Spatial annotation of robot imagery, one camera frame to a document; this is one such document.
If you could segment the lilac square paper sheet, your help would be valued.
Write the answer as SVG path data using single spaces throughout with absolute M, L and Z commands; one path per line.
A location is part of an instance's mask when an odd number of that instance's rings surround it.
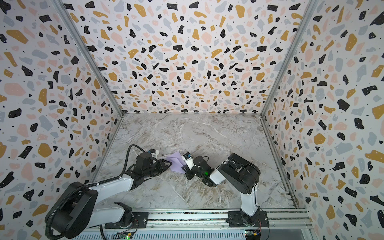
M 186 162 L 179 151 L 167 156 L 166 160 L 172 163 L 170 167 L 171 171 L 180 174 L 185 174 L 183 167 L 186 165 Z

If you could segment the left aluminium corner post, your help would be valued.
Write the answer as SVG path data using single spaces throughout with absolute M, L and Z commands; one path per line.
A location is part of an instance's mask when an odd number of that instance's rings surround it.
M 120 109 L 118 102 L 116 101 L 114 95 L 112 94 L 112 91 L 110 90 L 107 82 L 104 79 L 104 76 L 102 75 L 100 69 L 98 68 L 97 64 L 95 63 L 93 57 L 91 56 L 87 45 L 84 43 L 84 41 L 81 38 L 81 35 L 79 31 L 76 28 L 76 25 L 73 23 L 69 13 L 67 12 L 65 5 L 63 1 L 52 1 L 52 4 L 57 11 L 60 18 L 63 20 L 65 26 L 67 27 L 68 31 L 70 32 L 71 36 L 73 37 L 73 40 L 77 44 L 81 54 L 85 58 L 86 62 L 88 63 L 90 69 L 92 72 L 96 75 L 96 78 L 98 79 L 99 83 L 103 87 L 103 90 L 105 94 L 107 95 L 108 99 L 111 102 L 111 105 L 114 107 L 116 113 L 119 115 L 120 118 L 124 116 L 123 111 Z

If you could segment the aluminium corner post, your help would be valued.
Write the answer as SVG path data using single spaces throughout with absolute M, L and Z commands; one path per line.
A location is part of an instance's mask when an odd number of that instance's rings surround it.
M 267 115 L 268 108 L 272 104 L 272 101 L 274 99 L 274 95 L 278 91 L 278 87 L 281 84 L 284 75 L 286 74 L 288 66 L 294 57 L 294 54 L 297 50 L 297 47 L 298 47 L 298 45 L 299 45 L 299 43 L 303 37 L 303 34 L 306 30 L 306 27 L 307 27 L 307 25 L 310 21 L 310 18 L 312 16 L 312 14 L 314 13 L 314 10 L 317 7 L 318 3 L 319 3 L 318 0 L 310 0 L 309 1 L 309 4 L 308 4 L 308 6 L 304 12 L 304 15 L 303 15 L 303 19 L 301 20 L 300 25 L 298 27 L 297 33 L 293 38 L 293 41 L 290 45 L 290 48 L 288 49 L 288 52 L 284 58 L 282 66 L 281 66 L 279 73 L 277 75 L 277 79 L 275 80 L 273 86 L 271 87 L 270 94 L 268 95 L 266 103 L 265 103 L 263 110 L 261 112 L 261 118 L 262 119 Z
M 73 37 L 73 40 L 77 44 L 81 54 L 85 58 L 86 62 L 88 63 L 90 69 L 92 72 L 96 75 L 96 78 L 98 79 L 99 83 L 103 87 L 103 90 L 105 94 L 107 95 L 108 99 L 111 102 L 111 105 L 114 107 L 116 113 L 119 115 L 120 118 L 124 116 L 123 111 L 120 109 L 118 102 L 116 101 L 114 95 L 112 94 L 112 91 L 110 90 L 107 82 L 104 79 L 104 76 L 102 75 L 100 69 L 98 68 L 97 64 L 95 63 L 93 57 L 91 56 L 87 45 L 84 43 L 84 41 L 81 38 L 81 35 L 79 31 L 76 28 L 76 25 L 73 23 L 69 13 L 67 12 L 65 5 L 63 1 L 52 1 L 52 4 L 57 11 L 60 18 L 63 20 L 65 26 L 67 27 L 68 31 L 70 32 L 71 36 Z

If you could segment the left circuit board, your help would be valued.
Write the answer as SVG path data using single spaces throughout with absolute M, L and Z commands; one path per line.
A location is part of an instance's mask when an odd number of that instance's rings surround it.
M 134 238 L 134 234 L 134 232 L 130 231 L 118 232 L 113 235 L 113 240 L 132 240 Z

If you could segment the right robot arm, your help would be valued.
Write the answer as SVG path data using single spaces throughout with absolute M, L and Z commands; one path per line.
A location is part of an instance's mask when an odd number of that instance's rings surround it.
M 193 157 L 189 152 L 182 156 L 185 165 L 182 170 L 188 180 L 198 177 L 209 187 L 216 187 L 223 181 L 230 183 L 241 194 L 241 211 L 252 217 L 259 210 L 257 205 L 257 184 L 261 171 L 251 162 L 232 153 L 215 169 L 204 157 Z

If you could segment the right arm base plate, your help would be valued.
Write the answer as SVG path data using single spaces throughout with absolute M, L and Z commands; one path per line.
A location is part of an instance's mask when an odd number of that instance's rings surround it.
M 266 212 L 260 209 L 258 209 L 252 216 L 248 216 L 243 211 L 229 211 L 227 223 L 231 228 L 257 228 L 270 226 Z

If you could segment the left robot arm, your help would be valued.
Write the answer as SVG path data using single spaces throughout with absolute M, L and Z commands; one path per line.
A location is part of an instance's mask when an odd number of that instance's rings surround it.
M 140 221 L 132 208 L 122 202 L 109 207 L 96 205 L 105 199 L 136 189 L 145 181 L 159 176 L 172 166 L 172 162 L 157 159 L 154 150 L 142 152 L 136 163 L 124 163 L 122 172 L 113 178 L 82 184 L 70 184 L 46 215 L 45 235 L 50 240 L 72 239 L 85 229 L 112 224 L 118 228 L 137 228 Z

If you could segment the right aluminium corner post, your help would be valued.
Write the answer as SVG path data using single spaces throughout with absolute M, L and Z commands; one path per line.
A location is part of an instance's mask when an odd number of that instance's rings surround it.
M 267 115 L 268 108 L 272 104 L 272 101 L 274 99 L 274 95 L 278 91 L 278 87 L 281 84 L 284 75 L 286 74 L 288 66 L 294 57 L 294 54 L 297 50 L 297 47 L 298 47 L 298 45 L 299 45 L 299 43 L 303 37 L 303 34 L 306 30 L 306 27 L 307 27 L 307 25 L 310 21 L 310 18 L 312 16 L 312 14 L 314 13 L 314 10 L 317 7 L 318 3 L 319 3 L 318 0 L 310 0 L 309 1 L 309 4 L 308 4 L 308 6 L 304 12 L 304 15 L 303 15 L 303 19 L 301 20 L 300 25 L 298 27 L 297 33 L 293 38 L 293 41 L 290 45 L 290 48 L 288 49 L 288 52 L 284 58 L 282 66 L 281 66 L 279 73 L 277 75 L 277 79 L 275 80 L 273 86 L 271 87 L 270 94 L 268 95 L 266 103 L 265 103 L 263 110 L 261 112 L 261 118 L 262 119 Z

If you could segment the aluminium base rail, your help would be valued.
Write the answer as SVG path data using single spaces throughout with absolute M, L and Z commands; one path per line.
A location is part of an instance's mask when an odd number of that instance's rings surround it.
M 245 231 L 260 230 L 261 240 L 317 239 L 307 212 L 303 209 L 266 209 L 269 227 L 231 228 L 229 211 L 238 209 L 160 209 L 148 212 L 145 229 L 118 230 L 102 227 L 85 229 L 75 240 L 113 240 L 118 232 L 134 232 L 133 240 L 245 240 Z

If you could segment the circuit board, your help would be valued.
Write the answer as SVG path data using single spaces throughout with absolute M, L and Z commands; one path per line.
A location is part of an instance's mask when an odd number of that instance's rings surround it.
M 260 240 L 261 231 L 260 230 L 245 231 L 245 237 L 246 237 L 246 240 Z
M 113 240 L 132 240 L 134 238 L 134 234 L 134 232 L 130 231 L 118 232 L 113 235 Z

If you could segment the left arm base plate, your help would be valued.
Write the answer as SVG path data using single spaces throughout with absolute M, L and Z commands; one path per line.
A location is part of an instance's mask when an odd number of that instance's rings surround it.
M 132 212 L 124 214 L 122 219 L 116 223 L 105 224 L 105 228 L 118 230 L 145 229 L 148 223 L 148 218 L 148 212 Z

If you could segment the right circuit board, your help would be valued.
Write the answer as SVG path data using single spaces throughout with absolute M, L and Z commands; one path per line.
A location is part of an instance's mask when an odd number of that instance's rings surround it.
M 260 230 L 245 231 L 245 237 L 246 237 L 246 240 L 260 240 L 261 231 Z

